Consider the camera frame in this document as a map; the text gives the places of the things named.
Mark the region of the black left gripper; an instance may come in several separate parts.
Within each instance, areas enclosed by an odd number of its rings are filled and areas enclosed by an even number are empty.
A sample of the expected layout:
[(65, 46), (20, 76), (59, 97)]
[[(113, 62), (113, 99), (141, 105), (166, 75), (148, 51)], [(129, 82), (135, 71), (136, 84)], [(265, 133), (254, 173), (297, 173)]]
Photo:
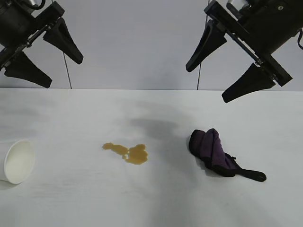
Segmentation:
[(22, 52), (25, 48), (30, 47), (47, 31), (43, 39), (64, 52), (75, 63), (81, 64), (83, 55), (62, 18), (65, 10), (56, 1), (47, 8), (44, 8), (45, 4), (45, 0), (0, 2), (0, 44), (3, 47), (0, 52), (0, 67), (5, 68), (4, 75), (7, 77), (49, 88), (52, 79)]

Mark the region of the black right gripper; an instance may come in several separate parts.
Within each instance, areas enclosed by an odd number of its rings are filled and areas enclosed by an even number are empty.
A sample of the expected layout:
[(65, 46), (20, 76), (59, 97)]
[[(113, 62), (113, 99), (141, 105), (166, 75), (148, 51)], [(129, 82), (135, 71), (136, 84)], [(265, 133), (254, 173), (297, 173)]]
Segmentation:
[[(192, 72), (207, 56), (225, 44), (224, 35), (228, 34), (258, 66), (268, 67), (279, 86), (292, 79), (271, 55), (302, 30), (301, 0), (229, 0), (225, 7), (213, 0), (204, 12), (212, 20), (207, 22), (196, 50), (186, 63), (187, 72)], [(225, 103), (275, 85), (272, 78), (257, 65), (251, 64), (222, 93)]]

